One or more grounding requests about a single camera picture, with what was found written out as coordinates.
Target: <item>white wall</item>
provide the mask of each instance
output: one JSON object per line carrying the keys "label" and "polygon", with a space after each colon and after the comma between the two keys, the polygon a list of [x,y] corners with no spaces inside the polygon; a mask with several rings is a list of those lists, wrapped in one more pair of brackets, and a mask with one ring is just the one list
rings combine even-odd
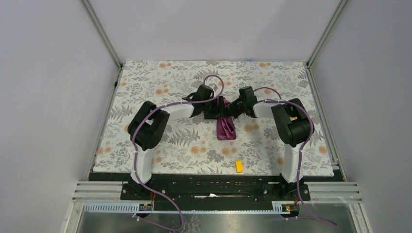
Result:
{"label": "white wall", "polygon": [[0,232],[60,230],[115,78],[79,0],[0,1]]}
{"label": "white wall", "polygon": [[376,233],[411,231],[411,12],[410,0],[349,1],[313,66]]}
{"label": "white wall", "polygon": [[339,0],[90,2],[123,61],[306,61]]}

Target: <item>floral tablecloth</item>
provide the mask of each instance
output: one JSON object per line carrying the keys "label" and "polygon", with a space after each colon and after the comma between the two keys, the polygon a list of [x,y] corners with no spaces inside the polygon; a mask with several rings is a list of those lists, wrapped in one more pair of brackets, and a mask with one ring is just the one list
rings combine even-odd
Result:
{"label": "floral tablecloth", "polygon": [[[135,149],[127,127],[144,101],[165,104],[195,92],[207,74],[224,80],[223,96],[235,100],[238,89],[269,86],[282,98],[299,98],[311,115],[315,133],[304,149],[304,175],[332,176],[312,93],[302,62],[147,62],[130,61],[123,69],[101,145],[96,152],[95,172],[129,172]],[[206,82],[216,92],[221,84]],[[256,92],[258,100],[276,99],[269,90]],[[284,164],[283,143],[274,121],[241,115],[234,119],[237,139],[218,141],[216,121],[203,114],[169,122],[152,159],[154,173],[236,174],[235,161],[243,163],[243,174],[278,175]]]}

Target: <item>metal floor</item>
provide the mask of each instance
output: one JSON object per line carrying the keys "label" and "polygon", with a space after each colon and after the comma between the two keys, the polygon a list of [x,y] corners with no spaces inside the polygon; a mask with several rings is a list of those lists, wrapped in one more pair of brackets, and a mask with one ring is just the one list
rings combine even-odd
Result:
{"label": "metal floor", "polygon": [[[326,217],[339,224],[339,228],[334,229],[323,225],[316,220],[298,219],[286,221],[280,215],[261,214],[185,214],[185,228],[183,233],[351,233],[356,232],[355,224],[349,208],[345,204],[317,204],[315,208],[310,206],[320,217]],[[307,212],[301,209],[299,216],[308,216]],[[147,217],[150,220],[160,222],[169,227],[179,227],[180,219],[178,214],[151,214]],[[79,233],[168,233],[168,230],[161,229],[143,221],[136,221],[131,214],[119,213],[91,213],[84,212],[79,226]]]}

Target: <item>yellow block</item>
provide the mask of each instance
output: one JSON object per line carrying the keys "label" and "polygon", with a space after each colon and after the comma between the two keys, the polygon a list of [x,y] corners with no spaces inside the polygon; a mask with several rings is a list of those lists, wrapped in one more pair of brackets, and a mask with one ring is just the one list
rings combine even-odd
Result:
{"label": "yellow block", "polygon": [[241,173],[241,172],[243,172],[243,166],[242,166],[242,161],[236,161],[236,171],[238,172],[238,173]]}

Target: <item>pink cloth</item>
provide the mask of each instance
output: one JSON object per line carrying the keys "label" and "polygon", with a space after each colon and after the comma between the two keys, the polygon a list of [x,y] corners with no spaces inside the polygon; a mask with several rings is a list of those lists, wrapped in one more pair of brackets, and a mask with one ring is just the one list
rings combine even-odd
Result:
{"label": "pink cloth", "polygon": [[[223,98],[224,105],[227,106],[230,104],[225,98]],[[216,134],[219,141],[225,140],[235,140],[236,139],[236,128],[235,124],[233,123],[233,119],[231,116],[228,117],[218,117],[218,121],[216,123]]]}

